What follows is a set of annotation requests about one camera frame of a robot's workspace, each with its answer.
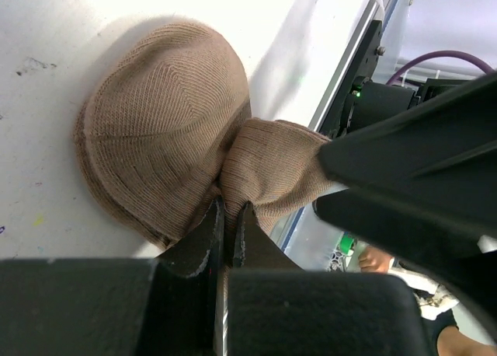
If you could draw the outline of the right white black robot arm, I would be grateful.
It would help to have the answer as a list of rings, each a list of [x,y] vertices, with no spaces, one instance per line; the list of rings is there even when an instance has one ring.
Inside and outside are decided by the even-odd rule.
[[[444,285],[496,334],[496,76],[417,94],[357,79],[318,159],[345,190],[316,215]]]

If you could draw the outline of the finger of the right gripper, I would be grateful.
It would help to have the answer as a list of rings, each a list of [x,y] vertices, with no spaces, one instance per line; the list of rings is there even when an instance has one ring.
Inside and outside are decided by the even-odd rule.
[[[454,241],[496,235],[496,77],[466,82],[324,145],[318,159],[345,190],[316,215],[413,265],[496,330],[496,254]]]

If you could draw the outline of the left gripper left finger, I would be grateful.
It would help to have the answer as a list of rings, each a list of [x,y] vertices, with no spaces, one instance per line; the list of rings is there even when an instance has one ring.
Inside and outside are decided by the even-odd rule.
[[[224,204],[151,259],[1,262],[3,355],[219,355]]]

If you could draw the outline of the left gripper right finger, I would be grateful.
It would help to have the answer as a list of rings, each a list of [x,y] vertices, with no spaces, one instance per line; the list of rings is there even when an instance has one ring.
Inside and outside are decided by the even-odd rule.
[[[429,355],[408,286],[386,274],[305,271],[238,216],[228,278],[229,355]]]

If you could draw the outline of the brown sock with striped cuff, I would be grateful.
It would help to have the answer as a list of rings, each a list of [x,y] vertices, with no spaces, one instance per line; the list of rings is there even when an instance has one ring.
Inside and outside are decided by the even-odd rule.
[[[225,246],[251,203],[263,231],[330,189],[325,136],[252,116],[249,84],[225,38],[202,23],[167,24],[102,80],[75,125],[92,196],[118,222],[166,250],[211,201],[225,206]]]

